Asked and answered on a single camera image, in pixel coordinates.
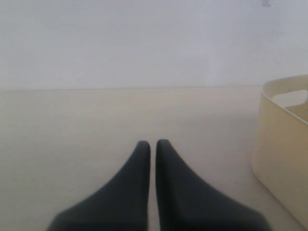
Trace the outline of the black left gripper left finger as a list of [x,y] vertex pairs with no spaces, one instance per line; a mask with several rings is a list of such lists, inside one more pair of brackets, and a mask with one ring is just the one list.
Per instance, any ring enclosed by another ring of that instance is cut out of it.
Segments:
[[121,169],[97,192],[57,214],[49,231],[146,231],[151,148],[139,141]]

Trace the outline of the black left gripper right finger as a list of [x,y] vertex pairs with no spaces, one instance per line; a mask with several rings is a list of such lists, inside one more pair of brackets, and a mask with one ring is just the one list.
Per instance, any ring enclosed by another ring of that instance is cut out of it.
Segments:
[[156,145],[155,186],[162,231],[265,231],[259,212],[202,180],[169,140]]

